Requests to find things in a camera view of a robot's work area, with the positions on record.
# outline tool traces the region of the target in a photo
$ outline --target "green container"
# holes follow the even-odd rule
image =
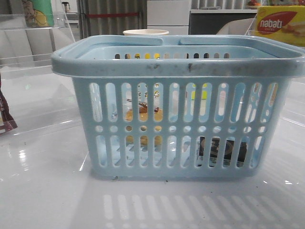
[[[50,0],[21,0],[28,27],[54,26]]]

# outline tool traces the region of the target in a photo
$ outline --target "red stripe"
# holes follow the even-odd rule
[[[110,13],[110,14],[87,14],[88,18],[118,18],[118,17],[132,17],[139,16],[138,12],[136,13]]]

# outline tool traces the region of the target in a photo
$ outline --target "light blue basket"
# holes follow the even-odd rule
[[[245,177],[290,79],[305,76],[305,52],[250,36],[104,35],[56,51],[52,65],[73,78],[97,173]]]

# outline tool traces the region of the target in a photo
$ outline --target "red label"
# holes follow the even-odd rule
[[[261,19],[257,25],[257,31],[260,34],[269,34],[279,31],[283,26],[288,24],[297,14],[295,11],[278,12],[268,15]]]

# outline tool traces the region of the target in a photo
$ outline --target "bottle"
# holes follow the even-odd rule
[[[54,26],[51,0],[21,0],[28,27]]]

